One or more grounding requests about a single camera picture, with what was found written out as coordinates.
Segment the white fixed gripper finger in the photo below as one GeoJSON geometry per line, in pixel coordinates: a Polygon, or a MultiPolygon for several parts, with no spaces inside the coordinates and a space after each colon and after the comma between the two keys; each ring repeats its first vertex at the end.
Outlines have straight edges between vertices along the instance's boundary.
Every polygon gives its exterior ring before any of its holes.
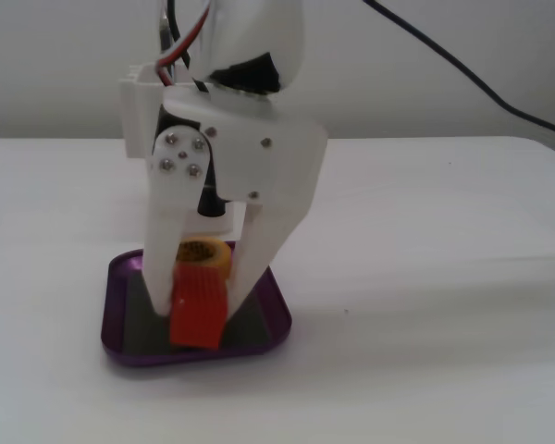
{"type": "Polygon", "coordinates": [[[306,217],[311,202],[305,199],[281,206],[246,206],[227,284],[228,319],[240,309],[292,231],[306,217]]]}

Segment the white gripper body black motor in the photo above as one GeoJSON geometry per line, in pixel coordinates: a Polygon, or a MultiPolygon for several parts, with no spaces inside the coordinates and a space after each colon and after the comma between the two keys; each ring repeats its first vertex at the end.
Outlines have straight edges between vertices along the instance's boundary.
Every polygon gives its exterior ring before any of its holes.
{"type": "Polygon", "coordinates": [[[166,88],[163,106],[200,124],[211,144],[220,198],[288,204],[313,197],[327,148],[327,132],[318,123],[261,96],[215,87],[208,94],[166,88]]]}

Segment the white moving gripper finger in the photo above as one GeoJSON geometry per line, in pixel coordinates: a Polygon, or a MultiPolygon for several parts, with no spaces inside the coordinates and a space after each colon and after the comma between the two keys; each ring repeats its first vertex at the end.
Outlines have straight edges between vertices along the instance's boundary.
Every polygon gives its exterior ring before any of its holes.
{"type": "Polygon", "coordinates": [[[144,282],[158,315],[170,312],[176,256],[187,217],[198,208],[209,163],[209,144],[196,129],[162,131],[146,157],[144,282]]]}

